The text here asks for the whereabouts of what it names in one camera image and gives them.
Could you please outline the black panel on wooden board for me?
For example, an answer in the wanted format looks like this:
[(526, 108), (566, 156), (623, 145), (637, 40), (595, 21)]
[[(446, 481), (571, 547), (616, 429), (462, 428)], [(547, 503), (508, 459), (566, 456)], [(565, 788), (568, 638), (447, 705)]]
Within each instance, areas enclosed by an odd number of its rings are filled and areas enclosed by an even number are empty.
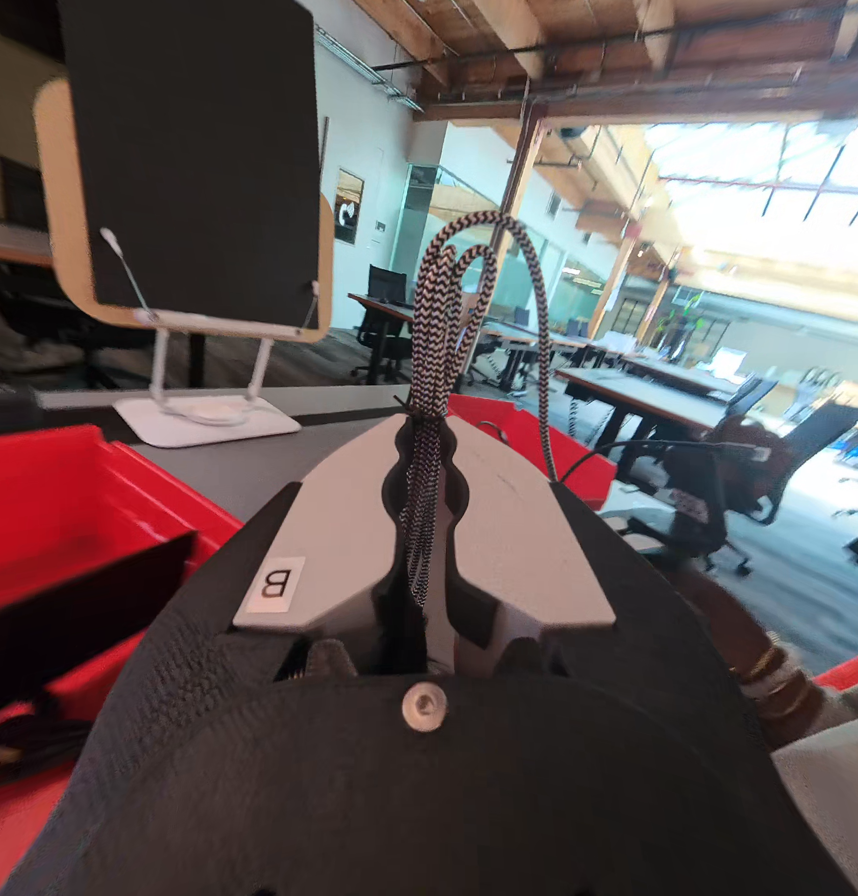
[(59, 3), (34, 105), (54, 272), (99, 322), (319, 342), (332, 314), (314, 19), (289, 1)]

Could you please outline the person's right hand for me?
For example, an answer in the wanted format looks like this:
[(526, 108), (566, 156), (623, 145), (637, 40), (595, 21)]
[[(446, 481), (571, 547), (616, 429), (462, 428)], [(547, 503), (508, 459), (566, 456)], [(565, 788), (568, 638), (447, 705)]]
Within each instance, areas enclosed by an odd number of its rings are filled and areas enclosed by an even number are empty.
[(718, 653), (740, 681), (757, 681), (781, 665), (782, 648), (714, 578), (689, 564), (665, 570), (663, 575), (708, 625)]

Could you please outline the wooden office desk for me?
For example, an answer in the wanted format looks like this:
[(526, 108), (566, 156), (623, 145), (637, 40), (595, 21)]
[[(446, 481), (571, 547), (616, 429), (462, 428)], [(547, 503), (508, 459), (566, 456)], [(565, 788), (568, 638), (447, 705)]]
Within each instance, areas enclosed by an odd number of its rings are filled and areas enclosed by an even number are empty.
[[(360, 295), (360, 294), (356, 294), (356, 293), (348, 293), (347, 297), (353, 299), (358, 305), (361, 306), (361, 308), (363, 308), (363, 310), (364, 310), (364, 315), (365, 315), (365, 309), (366, 309), (366, 307), (373, 307), (373, 308), (377, 308), (377, 307), (378, 307), (378, 308), (380, 308), (381, 310), (387, 310), (387, 311), (389, 311), (390, 313), (399, 315), (399, 316), (405, 318), (406, 320), (409, 320), (409, 321), (410, 321), (410, 324), (407, 324), (407, 323), (405, 324), (405, 327), (404, 327), (404, 330), (403, 330), (402, 334), (403, 334), (403, 335), (407, 335), (407, 336), (409, 336), (409, 338), (411, 339), (411, 343), (413, 343), (413, 342), (412, 342), (412, 337), (413, 337), (412, 325), (413, 325), (413, 322), (414, 322), (414, 309), (412, 308), (412, 306), (408, 306), (408, 305), (404, 305), (404, 306), (395, 306), (395, 305), (390, 305), (390, 304), (383, 304), (383, 303), (381, 303), (381, 302), (376, 302), (376, 301), (372, 300), (371, 298), (369, 298), (369, 297), (367, 297), (367, 296), (365, 296), (365, 295)], [(361, 345), (359, 345), (359, 346), (360, 346), (361, 348), (363, 348), (363, 349), (365, 349), (365, 350), (367, 350), (367, 351), (369, 352), (369, 356), (368, 356), (368, 361), (369, 361), (370, 351), (369, 351), (368, 349), (362, 347)], [(409, 376), (407, 375), (406, 371), (404, 370), (404, 366), (405, 366), (405, 364), (409, 364), (409, 363), (412, 361), (412, 357), (413, 357), (413, 349), (411, 350), (411, 358), (410, 358), (409, 360), (405, 361), (405, 362), (403, 363), (403, 365), (402, 365), (402, 372), (403, 372), (403, 375), (404, 375), (405, 377), (407, 377), (407, 379), (406, 379), (405, 381), (403, 381), (402, 383), (404, 383), (404, 382), (407, 382), (407, 383), (408, 383), (408, 382), (410, 381)], [(360, 383), (362, 383), (363, 385), (365, 385), (365, 384), (363, 383), (363, 381), (362, 381), (360, 378), (357, 378), (356, 380), (358, 380)], [(380, 378), (378, 384), (379, 384), (380, 382), (385, 382), (385, 381), (384, 381), (382, 378)]]

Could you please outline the black office chair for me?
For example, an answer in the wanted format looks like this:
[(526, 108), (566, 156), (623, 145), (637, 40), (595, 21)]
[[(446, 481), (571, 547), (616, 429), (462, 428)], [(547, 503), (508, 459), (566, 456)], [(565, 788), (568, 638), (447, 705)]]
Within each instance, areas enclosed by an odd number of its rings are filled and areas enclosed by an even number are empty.
[(769, 492), (769, 511), (761, 522), (765, 526), (778, 518), (794, 477), (824, 452), (829, 454), (828, 460), (816, 462), (813, 475), (805, 476), (813, 485), (812, 490), (801, 492), (805, 509), (824, 511), (828, 499), (838, 502), (842, 498), (839, 486), (843, 482), (858, 483), (849, 473), (835, 470), (837, 457), (858, 449), (858, 407), (828, 400), (782, 437), (781, 449), (786, 464)]
[(406, 323), (410, 321), (387, 310), (366, 307), (356, 341), (370, 351), (370, 357), (366, 365), (352, 368), (349, 376), (365, 385), (377, 385), (380, 378), (394, 385), (405, 381), (402, 365), (412, 350), (411, 339), (402, 334)]

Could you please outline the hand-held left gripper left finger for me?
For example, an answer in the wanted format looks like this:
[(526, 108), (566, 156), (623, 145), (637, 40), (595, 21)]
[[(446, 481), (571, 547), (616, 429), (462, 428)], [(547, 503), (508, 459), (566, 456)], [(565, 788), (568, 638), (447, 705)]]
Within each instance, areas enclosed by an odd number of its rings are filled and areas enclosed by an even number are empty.
[(281, 494), (290, 503), (233, 617), (236, 629), (337, 639), (368, 673), (427, 670), (400, 521), (410, 424), (391, 416)]

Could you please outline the long office desk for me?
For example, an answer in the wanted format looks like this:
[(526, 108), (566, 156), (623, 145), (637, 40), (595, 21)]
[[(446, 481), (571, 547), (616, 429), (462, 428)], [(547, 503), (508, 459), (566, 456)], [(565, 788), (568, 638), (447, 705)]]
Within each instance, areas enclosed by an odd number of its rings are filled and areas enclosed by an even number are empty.
[(634, 416), (641, 427), (678, 425), (691, 435), (704, 435), (727, 416), (726, 405), (695, 397), (665, 385), (605, 368), (565, 368), (555, 377), (564, 382), (572, 401), (598, 401), (611, 409), (590, 447), (613, 444), (625, 420)]

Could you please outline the black bin divider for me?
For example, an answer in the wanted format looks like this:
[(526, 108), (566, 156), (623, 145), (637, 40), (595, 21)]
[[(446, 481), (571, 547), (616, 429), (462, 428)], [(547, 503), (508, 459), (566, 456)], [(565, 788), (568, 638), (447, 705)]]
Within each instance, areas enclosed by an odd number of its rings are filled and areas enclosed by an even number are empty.
[(196, 540), (183, 534), (0, 598), (0, 710), (149, 626), (180, 587)]

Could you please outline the wall poster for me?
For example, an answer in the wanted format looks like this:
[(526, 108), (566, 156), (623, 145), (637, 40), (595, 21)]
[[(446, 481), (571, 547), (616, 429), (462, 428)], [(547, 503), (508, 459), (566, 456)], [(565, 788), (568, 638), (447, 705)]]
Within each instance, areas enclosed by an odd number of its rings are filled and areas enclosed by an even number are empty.
[(365, 180), (344, 168), (338, 171), (334, 200), (335, 240), (346, 245), (356, 243)]

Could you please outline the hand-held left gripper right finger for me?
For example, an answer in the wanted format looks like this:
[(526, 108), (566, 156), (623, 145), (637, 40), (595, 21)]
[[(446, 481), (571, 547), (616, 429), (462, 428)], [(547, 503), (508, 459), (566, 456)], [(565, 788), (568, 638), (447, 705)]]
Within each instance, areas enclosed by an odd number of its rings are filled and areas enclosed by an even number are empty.
[(490, 674), (506, 647), (607, 630), (615, 613), (566, 517), (559, 489), (529, 461), (456, 417), (442, 467), (424, 614), (442, 674)]

